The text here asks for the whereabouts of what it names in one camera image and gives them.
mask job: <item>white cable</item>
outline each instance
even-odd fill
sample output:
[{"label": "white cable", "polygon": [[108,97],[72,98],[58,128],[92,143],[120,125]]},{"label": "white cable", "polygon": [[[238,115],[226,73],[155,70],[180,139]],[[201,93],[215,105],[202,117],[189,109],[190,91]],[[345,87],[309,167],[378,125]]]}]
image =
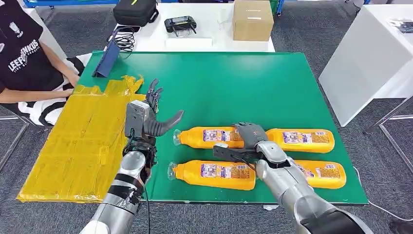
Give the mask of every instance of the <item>white cable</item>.
[{"label": "white cable", "polygon": [[[360,182],[361,187],[363,187],[363,185],[361,184],[360,173],[358,172],[358,170],[357,170],[356,167],[354,167],[354,169],[355,169],[355,171],[357,172],[358,181]],[[381,208],[381,207],[377,206],[376,204],[372,203],[370,200],[368,200],[368,201],[369,201],[369,203],[370,203],[372,206],[375,206],[375,207],[381,209],[382,211],[390,214],[390,215],[393,216],[393,217],[396,217],[396,218],[398,218],[398,219],[400,219],[400,220],[407,221],[407,222],[413,221],[413,218],[411,218],[411,219],[400,218],[399,216],[391,213],[390,211],[388,211],[388,210],[386,210],[386,209],[384,209],[384,208]]]},{"label": "white cable", "polygon": [[225,20],[225,21],[219,22],[219,21],[217,20],[217,23],[218,23],[218,26],[219,26],[219,30],[222,30],[222,24],[224,24],[224,23],[232,23],[232,21],[231,21],[231,20]]}]

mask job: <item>yellow bottle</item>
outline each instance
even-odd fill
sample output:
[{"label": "yellow bottle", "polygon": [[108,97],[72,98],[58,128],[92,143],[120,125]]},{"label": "yellow bottle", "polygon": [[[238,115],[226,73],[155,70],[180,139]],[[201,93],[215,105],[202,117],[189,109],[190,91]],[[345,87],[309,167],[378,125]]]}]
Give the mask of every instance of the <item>yellow bottle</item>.
[{"label": "yellow bottle", "polygon": [[346,184],[346,172],[341,164],[326,161],[294,160],[313,188],[339,189]]},{"label": "yellow bottle", "polygon": [[[294,160],[313,188],[339,189],[346,184],[343,166],[336,162]],[[171,163],[170,179],[188,184],[227,189],[251,190],[255,186],[255,171],[245,163],[192,160],[184,164]]]},{"label": "yellow bottle", "polygon": [[270,129],[268,139],[285,151],[328,153],[334,148],[334,136],[324,129]]},{"label": "yellow bottle", "polygon": [[193,185],[239,190],[251,190],[255,186],[255,171],[239,162],[192,160],[178,165],[171,163],[168,175]]},{"label": "yellow bottle", "polygon": [[[268,139],[286,151],[327,153],[334,148],[333,134],[324,129],[270,129]],[[216,142],[224,142],[229,148],[242,148],[244,142],[234,127],[194,127],[187,131],[175,130],[175,145],[211,149]]]}]

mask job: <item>person's arm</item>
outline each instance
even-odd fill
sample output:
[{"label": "person's arm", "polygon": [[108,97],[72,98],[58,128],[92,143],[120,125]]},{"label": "person's arm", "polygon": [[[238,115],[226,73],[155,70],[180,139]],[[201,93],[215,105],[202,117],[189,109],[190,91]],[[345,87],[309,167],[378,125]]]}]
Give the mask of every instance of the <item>person's arm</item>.
[{"label": "person's arm", "polygon": [[40,101],[54,98],[65,98],[72,94],[73,89],[65,91],[17,91],[4,89],[0,93],[0,103],[16,103],[20,101]]},{"label": "person's arm", "polygon": [[43,48],[43,51],[46,54],[52,66],[54,66],[58,71],[60,71],[63,75],[65,75],[65,77],[69,79],[70,84],[72,84],[74,87],[79,81],[79,76],[76,75],[73,72],[73,70],[70,69],[62,60],[60,60],[59,57],[56,55],[56,53],[52,49],[50,49],[47,45],[45,45],[42,42],[40,42],[40,45]]}]

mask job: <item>person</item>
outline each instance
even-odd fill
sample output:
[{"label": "person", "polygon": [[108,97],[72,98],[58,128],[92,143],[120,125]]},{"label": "person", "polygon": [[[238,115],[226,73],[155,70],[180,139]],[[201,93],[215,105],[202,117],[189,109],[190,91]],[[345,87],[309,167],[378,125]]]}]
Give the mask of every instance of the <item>person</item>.
[{"label": "person", "polygon": [[51,126],[84,66],[76,58],[60,60],[39,41],[42,32],[17,0],[0,0],[0,103],[34,124]]}]

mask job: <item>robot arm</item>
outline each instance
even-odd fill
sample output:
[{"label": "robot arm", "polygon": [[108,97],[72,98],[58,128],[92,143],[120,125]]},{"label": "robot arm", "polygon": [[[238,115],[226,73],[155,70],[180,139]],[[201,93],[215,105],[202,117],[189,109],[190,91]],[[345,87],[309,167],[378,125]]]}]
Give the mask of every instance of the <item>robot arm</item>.
[{"label": "robot arm", "polygon": [[304,174],[285,152],[268,138],[261,126],[241,122],[235,124],[246,149],[214,146],[214,155],[227,160],[259,159],[255,169],[269,187],[279,205],[291,217],[298,234],[372,234],[358,217],[341,210],[319,197]]},{"label": "robot arm", "polygon": [[128,103],[125,136],[129,139],[123,150],[120,169],[103,202],[81,234],[128,234],[134,215],[139,211],[145,184],[155,164],[156,138],[174,127],[183,111],[166,122],[156,120],[158,99],[162,88],[155,91],[155,79],[148,89],[146,100]]},{"label": "robot arm", "polygon": [[358,217],[319,197],[293,159],[272,141],[257,144],[265,156],[256,164],[258,177],[287,210],[298,234],[372,234]]}]

